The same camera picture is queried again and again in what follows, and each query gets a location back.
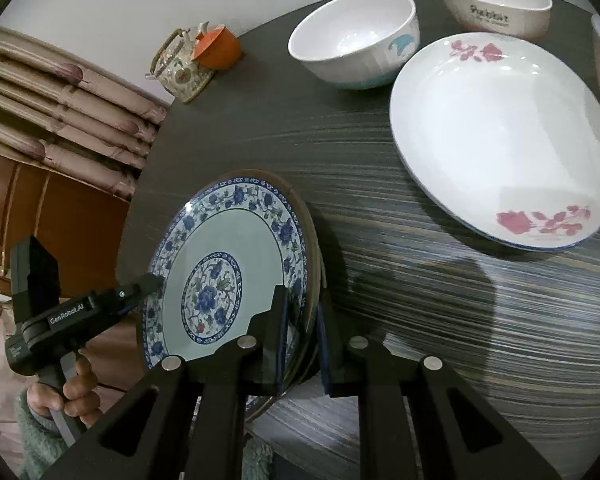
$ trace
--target blue and white floral plate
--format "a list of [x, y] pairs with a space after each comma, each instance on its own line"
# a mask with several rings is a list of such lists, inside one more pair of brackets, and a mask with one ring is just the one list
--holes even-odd
[[[151, 368], [168, 354], [212, 354], [269, 310], [273, 289], [292, 292], [287, 333], [289, 383], [307, 351], [320, 287], [320, 253], [306, 205], [279, 177], [232, 173], [197, 193], [169, 225], [149, 271], [165, 278], [147, 298], [140, 339]], [[250, 399], [247, 418], [266, 407]]]

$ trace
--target hand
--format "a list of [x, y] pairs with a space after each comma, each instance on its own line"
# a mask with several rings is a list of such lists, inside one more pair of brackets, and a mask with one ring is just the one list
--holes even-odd
[[93, 391], [98, 378], [91, 371], [91, 363], [83, 355], [75, 360], [75, 370], [78, 375], [69, 379], [62, 387], [67, 402], [50, 386], [34, 383], [27, 389], [27, 403], [34, 412], [46, 418], [51, 418], [50, 409], [64, 410], [69, 416], [79, 416], [89, 428], [102, 415], [99, 409], [100, 397]]

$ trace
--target blue floral border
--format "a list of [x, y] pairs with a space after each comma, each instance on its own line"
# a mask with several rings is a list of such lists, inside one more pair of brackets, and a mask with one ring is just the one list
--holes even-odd
[[[222, 260], [226, 261], [229, 265], [231, 265], [231, 268], [234, 270], [234, 273], [235, 273], [234, 309], [232, 310], [231, 316], [229, 316], [229, 319], [226, 320], [224, 326], [222, 327], [222, 330], [216, 332], [215, 334], [213, 334], [212, 336], [209, 336], [209, 337], [200, 337], [198, 334], [193, 333], [193, 331], [189, 328], [189, 324], [187, 323], [187, 320], [185, 319], [185, 312], [186, 312], [185, 296], [187, 294], [187, 288], [189, 287], [189, 283], [190, 283], [191, 279], [193, 278], [193, 275], [196, 273], [196, 271], [200, 268], [200, 266], [202, 264], [204, 264], [205, 262], [208, 262], [211, 258], [221, 258]], [[242, 273], [240, 272], [240, 267], [238, 267], [238, 262], [236, 262], [235, 258], [233, 256], [231, 256], [229, 253], [217, 252], [217, 253], [208, 254], [207, 256], [202, 258], [196, 264], [195, 267], [193, 267], [193, 270], [191, 271], [191, 274], [187, 278], [187, 282], [184, 285], [184, 290], [182, 291], [182, 300], [180, 301], [180, 308], [181, 308], [181, 313], [182, 313], [182, 325], [184, 326], [184, 330], [186, 330], [189, 337], [192, 338], [193, 341], [195, 341], [198, 344], [209, 345], [211, 343], [215, 343], [224, 334], [226, 334], [226, 332], [231, 328], [231, 325], [234, 323], [235, 316], [238, 314], [238, 309], [240, 309], [241, 301], [242, 301]]]
[[[264, 188], [266, 191], [272, 192], [277, 197], [277, 199], [280, 200], [280, 202], [283, 204], [290, 219], [293, 221], [293, 225], [298, 234], [299, 249], [301, 250], [302, 279], [296, 280], [292, 284], [285, 283], [285, 285], [286, 286], [292, 285], [292, 286], [290, 286], [290, 288], [292, 289], [292, 294], [296, 298], [296, 300], [298, 300], [298, 303], [299, 303], [298, 319], [302, 319], [302, 313], [304, 312], [304, 307], [306, 304], [306, 277], [307, 277], [306, 246], [304, 243], [302, 228], [300, 226], [300, 222], [298, 221], [298, 216], [296, 215], [295, 211], [291, 207], [291, 204], [289, 204], [289, 202], [287, 201], [284, 194], [273, 184], [270, 184], [269, 182], [267, 182], [263, 179], [259, 179], [259, 178], [255, 178], [255, 177], [236, 177], [236, 178], [232, 178], [232, 179], [223, 180], [222, 182], [218, 182], [218, 183], [214, 184], [213, 186], [203, 189], [199, 193], [197, 193], [191, 200], [189, 200], [189, 202], [187, 202], [184, 205], [183, 208], [180, 209], [180, 211], [175, 216], [173, 221], [171, 221], [171, 224], [167, 228], [166, 234], [162, 238], [157, 251], [155, 251], [154, 257], [151, 260], [151, 263], [149, 265], [149, 271], [158, 276], [163, 276], [165, 278], [165, 283], [166, 283], [166, 280], [169, 275], [169, 271], [171, 269], [171, 264], [173, 263], [175, 256], [177, 255], [180, 247], [189, 238], [189, 236], [191, 236], [196, 231], [197, 227], [199, 227], [203, 222], [205, 222], [206, 220], [208, 220], [209, 218], [211, 218], [212, 216], [214, 216], [215, 214], [217, 214], [219, 212], [218, 210], [216, 210], [217, 212], [214, 214], [211, 214], [211, 215], [208, 215], [206, 212], [203, 212], [199, 218], [200, 223], [196, 224], [196, 218], [194, 218], [192, 215], [190, 215], [190, 213], [193, 211], [195, 206], [200, 205], [205, 198], [210, 197], [215, 191], [221, 190], [222, 188], [225, 188], [228, 186], [235, 187], [236, 185], [241, 185], [241, 184], [253, 184], [255, 186]], [[251, 205], [253, 205], [253, 203], [245, 204], [244, 206], [241, 206], [242, 202], [243, 201], [238, 202], [238, 200], [226, 201], [226, 202], [224, 202], [224, 208], [225, 209], [240, 208], [240, 209], [250, 210], [252, 212], [254, 211], [254, 209], [251, 208]], [[178, 225], [181, 222], [184, 223], [183, 225], [187, 232], [183, 232], [183, 234], [179, 235], [179, 238], [178, 238], [176, 244], [180, 244], [180, 245], [178, 247], [176, 247], [176, 250], [174, 251], [174, 253], [170, 254], [170, 256], [168, 256], [168, 257], [165, 257], [164, 256], [165, 250], [168, 253], [171, 253], [173, 251], [174, 231], [176, 230], [176, 228], [178, 227]], [[277, 232], [276, 230], [273, 229], [272, 225], [270, 225], [269, 227], [272, 229], [272, 232]], [[280, 232], [279, 233], [279, 237], [280, 237], [280, 235], [282, 234], [282, 229], [280, 228], [279, 225], [277, 225], [276, 227], [277, 227], [278, 231]], [[286, 275], [286, 273], [288, 272], [288, 265], [287, 265], [286, 260], [283, 264], [283, 269], [284, 269], [284, 272]], [[156, 294], [152, 294], [150, 297], [146, 298], [144, 304], [142, 305], [142, 344], [143, 344], [143, 350], [144, 350], [144, 359], [149, 368], [152, 368], [157, 362], [159, 362], [162, 358], [164, 358], [165, 356], [168, 355], [168, 350], [166, 348], [166, 342], [164, 341], [163, 337], [160, 337], [159, 338], [160, 340], [154, 341], [152, 343], [151, 348], [149, 347], [148, 337], [147, 337], [149, 325], [152, 326], [152, 328], [154, 329], [154, 332], [160, 333], [160, 336], [162, 335], [162, 309], [161, 309], [162, 294], [163, 294], [162, 290], [160, 290]], [[293, 353], [294, 347], [296, 346], [296, 342], [297, 342], [296, 339], [297, 339], [297, 337], [294, 338], [293, 341], [288, 342], [288, 350], [289, 350], [288, 354]], [[152, 355], [155, 358], [155, 362], [152, 362]]]

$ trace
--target silver screw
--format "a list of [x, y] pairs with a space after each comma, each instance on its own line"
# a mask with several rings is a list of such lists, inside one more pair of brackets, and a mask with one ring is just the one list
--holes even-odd
[[162, 368], [171, 372], [172, 370], [177, 370], [180, 367], [180, 358], [177, 355], [167, 355], [162, 360]]
[[258, 340], [252, 335], [243, 335], [238, 338], [238, 346], [244, 349], [253, 348], [257, 342]]
[[423, 364], [429, 370], [440, 370], [442, 368], [442, 361], [433, 355], [425, 357]]
[[356, 350], [362, 350], [369, 346], [369, 341], [366, 337], [355, 335], [349, 339], [349, 346], [351, 348], [355, 348]]

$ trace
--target dark wood grain table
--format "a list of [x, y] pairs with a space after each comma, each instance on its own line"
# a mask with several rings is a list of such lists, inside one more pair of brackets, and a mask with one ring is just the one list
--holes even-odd
[[[421, 46], [460, 32], [442, 0], [415, 1]], [[118, 278], [145, 272], [171, 218], [220, 174], [278, 173], [308, 203], [336, 306], [397, 354], [445, 358], [579, 478], [600, 453], [600, 232], [560, 253], [524, 253], [447, 216], [400, 163], [390, 87], [339, 90], [288, 55], [317, 6], [241, 36], [244, 58], [173, 105], [131, 203]], [[599, 95], [588, 12], [554, 0], [538, 43]], [[325, 398], [316, 379], [251, 431], [316, 476], [358, 477], [356, 400]]]

